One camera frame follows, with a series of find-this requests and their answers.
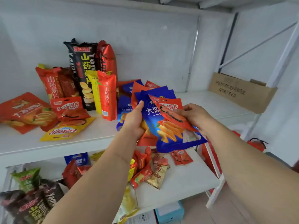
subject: hand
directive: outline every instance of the hand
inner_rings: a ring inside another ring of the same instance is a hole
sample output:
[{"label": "hand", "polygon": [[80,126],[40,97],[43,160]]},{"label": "hand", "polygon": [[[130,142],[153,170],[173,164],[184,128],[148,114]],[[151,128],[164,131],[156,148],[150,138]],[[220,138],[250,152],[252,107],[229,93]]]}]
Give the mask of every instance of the hand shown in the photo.
[{"label": "hand", "polygon": [[200,133],[207,135],[206,127],[215,119],[201,106],[195,104],[187,104],[183,110],[174,109],[174,111],[184,116],[193,126],[198,127]]},{"label": "hand", "polygon": [[136,139],[139,139],[144,130],[140,127],[142,121],[141,110],[143,109],[144,102],[140,101],[136,108],[127,114],[122,130],[132,132]]}]

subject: barcode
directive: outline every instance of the barcode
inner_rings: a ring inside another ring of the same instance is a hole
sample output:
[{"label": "barcode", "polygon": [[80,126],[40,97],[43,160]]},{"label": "barcode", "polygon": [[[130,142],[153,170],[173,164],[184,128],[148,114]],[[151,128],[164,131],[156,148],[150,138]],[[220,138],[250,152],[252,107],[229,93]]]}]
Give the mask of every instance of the barcode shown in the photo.
[{"label": "barcode", "polygon": [[102,114],[103,114],[103,116],[109,116],[109,113],[108,113],[108,112],[105,112],[105,111],[103,111],[103,110],[102,110]]}]

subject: green snack bag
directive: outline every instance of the green snack bag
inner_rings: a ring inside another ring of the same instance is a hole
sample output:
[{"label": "green snack bag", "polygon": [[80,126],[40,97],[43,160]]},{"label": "green snack bag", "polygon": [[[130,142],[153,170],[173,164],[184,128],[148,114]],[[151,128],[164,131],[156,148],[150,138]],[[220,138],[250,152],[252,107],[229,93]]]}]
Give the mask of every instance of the green snack bag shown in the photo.
[{"label": "green snack bag", "polygon": [[11,173],[13,179],[20,185],[20,189],[25,193],[36,190],[39,187],[40,168],[25,170],[20,173]]}]

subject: tile floor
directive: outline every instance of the tile floor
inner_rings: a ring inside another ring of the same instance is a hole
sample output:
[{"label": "tile floor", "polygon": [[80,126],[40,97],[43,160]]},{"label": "tile floor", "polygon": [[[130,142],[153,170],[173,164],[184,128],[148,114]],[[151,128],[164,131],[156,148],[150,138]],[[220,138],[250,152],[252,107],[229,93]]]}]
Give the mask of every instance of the tile floor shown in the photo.
[{"label": "tile floor", "polygon": [[206,193],[181,200],[185,209],[181,224],[256,224],[228,185],[222,188],[213,207],[209,210],[205,206],[207,201]]}]

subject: light blue box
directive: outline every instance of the light blue box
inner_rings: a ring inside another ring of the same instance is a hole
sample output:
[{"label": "light blue box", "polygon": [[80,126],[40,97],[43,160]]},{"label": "light blue box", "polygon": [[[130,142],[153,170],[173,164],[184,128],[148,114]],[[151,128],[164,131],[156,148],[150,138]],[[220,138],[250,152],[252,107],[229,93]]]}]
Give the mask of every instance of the light blue box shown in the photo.
[{"label": "light blue box", "polygon": [[166,204],[155,209],[159,224],[171,223],[174,221],[182,221],[185,210],[180,201]]}]

